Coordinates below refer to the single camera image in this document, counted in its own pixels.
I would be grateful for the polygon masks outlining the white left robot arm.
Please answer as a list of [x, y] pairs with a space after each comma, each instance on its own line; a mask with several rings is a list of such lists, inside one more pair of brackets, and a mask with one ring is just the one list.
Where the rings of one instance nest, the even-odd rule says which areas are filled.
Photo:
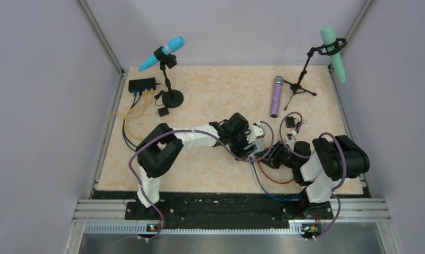
[[257, 148], [256, 140], [264, 136], [265, 130], [260, 123], [249, 124], [240, 113], [191, 129], [174, 129], [167, 123], [159, 124], [136, 148], [140, 172], [138, 212], [146, 219], [156, 216], [161, 177], [169, 171], [182, 150], [223, 144], [237, 158], [247, 159]]

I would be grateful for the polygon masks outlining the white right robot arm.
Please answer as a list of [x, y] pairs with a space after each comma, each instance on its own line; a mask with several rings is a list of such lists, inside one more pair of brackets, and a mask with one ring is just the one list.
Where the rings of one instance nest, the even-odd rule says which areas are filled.
[[357, 178], [370, 168], [368, 155], [346, 135], [329, 141], [324, 137], [277, 142], [272, 148], [256, 153], [256, 157], [270, 168], [285, 166], [292, 170], [293, 180], [304, 189], [296, 208], [305, 218], [312, 218], [326, 210], [336, 189], [347, 178]]

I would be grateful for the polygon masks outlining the white network switch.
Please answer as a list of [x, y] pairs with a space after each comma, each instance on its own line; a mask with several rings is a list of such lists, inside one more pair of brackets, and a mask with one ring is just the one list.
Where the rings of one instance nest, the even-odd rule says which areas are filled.
[[265, 150], [261, 140], [257, 139], [251, 142], [247, 147], [245, 147], [248, 157], [254, 156], [257, 153], [263, 152]]

